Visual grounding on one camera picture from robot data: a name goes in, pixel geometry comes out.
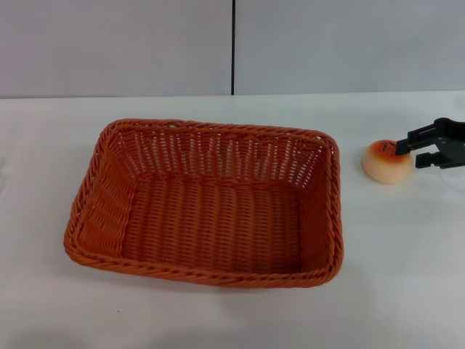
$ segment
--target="basket rim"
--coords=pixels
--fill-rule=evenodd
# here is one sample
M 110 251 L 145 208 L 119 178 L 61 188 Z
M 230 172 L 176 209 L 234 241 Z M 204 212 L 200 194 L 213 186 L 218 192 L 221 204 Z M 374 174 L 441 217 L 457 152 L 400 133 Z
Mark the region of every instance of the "basket rim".
M 328 263 L 324 268 L 299 273 L 238 273 L 227 272 L 218 269 L 188 267 L 162 262 L 140 262 L 124 258 L 114 258 L 103 254 L 95 254 L 81 247 L 78 237 L 86 216 L 86 198 L 94 189 L 93 182 L 100 176 L 100 163 L 107 157 L 105 149 L 113 139 L 113 135 L 124 129 L 166 129 L 171 127 L 189 129 L 191 132 L 211 132 L 212 134 L 244 133 L 245 135 L 286 136 L 290 138 L 308 139 L 312 143 L 321 145 L 326 149 L 327 168 L 325 169 L 327 197 L 325 211 L 328 214 Z M 197 121 L 183 121 L 176 119 L 121 119 L 107 125 L 100 133 L 94 154 L 90 161 L 79 192 L 76 195 L 70 213 L 70 219 L 65 232 L 65 251 L 75 262 L 103 270 L 111 270 L 119 273 L 131 273 L 143 276 L 155 276 L 169 280 L 189 281 L 197 284 L 210 284 L 217 286 L 236 287 L 295 287 L 317 286 L 330 281 L 341 267 L 344 255 L 344 247 L 341 234 L 341 204 L 340 204 L 340 167 L 339 149 L 333 138 L 325 133 L 285 127 L 267 127 L 239 124 L 215 124 Z

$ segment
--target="white table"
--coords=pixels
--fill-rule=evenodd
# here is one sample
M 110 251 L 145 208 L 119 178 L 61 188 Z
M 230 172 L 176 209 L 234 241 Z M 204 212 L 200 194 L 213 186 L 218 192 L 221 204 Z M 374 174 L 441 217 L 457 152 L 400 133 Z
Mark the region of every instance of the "white table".
M 0 348 L 464 348 L 465 169 L 379 185 L 374 140 L 445 116 L 465 92 L 0 101 Z M 345 258 L 312 289 L 235 290 L 72 262 L 70 206 L 106 124 L 125 117 L 317 129 L 341 149 Z

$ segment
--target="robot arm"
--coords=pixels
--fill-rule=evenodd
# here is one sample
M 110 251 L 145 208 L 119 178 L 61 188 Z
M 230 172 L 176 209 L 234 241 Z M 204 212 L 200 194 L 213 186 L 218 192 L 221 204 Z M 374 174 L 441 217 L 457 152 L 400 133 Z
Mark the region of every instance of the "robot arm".
M 465 166 L 465 122 L 441 118 L 432 125 L 410 131 L 407 139 L 396 145 L 396 155 L 405 155 L 416 149 L 435 144 L 436 153 L 416 156 L 415 167 L 423 169 L 432 164 L 441 169 Z

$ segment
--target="bread roll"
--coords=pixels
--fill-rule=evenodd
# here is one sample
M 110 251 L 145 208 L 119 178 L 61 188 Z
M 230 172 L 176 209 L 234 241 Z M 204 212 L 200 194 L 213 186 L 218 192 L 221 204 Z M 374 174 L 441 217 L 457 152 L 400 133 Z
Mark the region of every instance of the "bread roll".
M 396 184 L 410 176 L 411 155 L 395 155 L 395 146 L 393 140 L 379 140 L 368 147 L 362 158 L 368 176 L 384 184 Z

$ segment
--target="rectangular basket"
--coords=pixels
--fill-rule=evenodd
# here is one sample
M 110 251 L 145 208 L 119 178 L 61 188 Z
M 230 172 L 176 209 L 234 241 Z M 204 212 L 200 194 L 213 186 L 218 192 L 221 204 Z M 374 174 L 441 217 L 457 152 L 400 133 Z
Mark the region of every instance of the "rectangular basket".
M 310 287 L 343 257 L 339 150 L 303 129 L 124 119 L 100 135 L 65 233 L 79 264 Z

